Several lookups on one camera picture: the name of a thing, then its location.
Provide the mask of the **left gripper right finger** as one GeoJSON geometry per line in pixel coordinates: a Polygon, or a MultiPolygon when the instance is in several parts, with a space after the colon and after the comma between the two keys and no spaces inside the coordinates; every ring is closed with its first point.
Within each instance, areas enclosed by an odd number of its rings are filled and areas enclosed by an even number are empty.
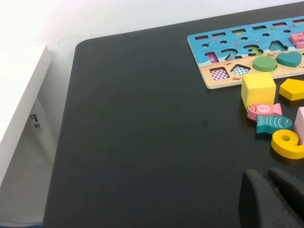
{"type": "Polygon", "coordinates": [[[279,168],[270,168],[268,176],[297,214],[304,213],[304,183],[279,168]]]}

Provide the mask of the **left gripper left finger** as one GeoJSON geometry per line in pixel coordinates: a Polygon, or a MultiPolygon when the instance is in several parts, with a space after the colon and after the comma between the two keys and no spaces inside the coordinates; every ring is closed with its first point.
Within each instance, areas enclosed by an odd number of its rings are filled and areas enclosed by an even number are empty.
{"type": "Polygon", "coordinates": [[[243,173],[238,213],[243,228],[300,228],[297,214],[269,178],[254,169],[243,173]]]}

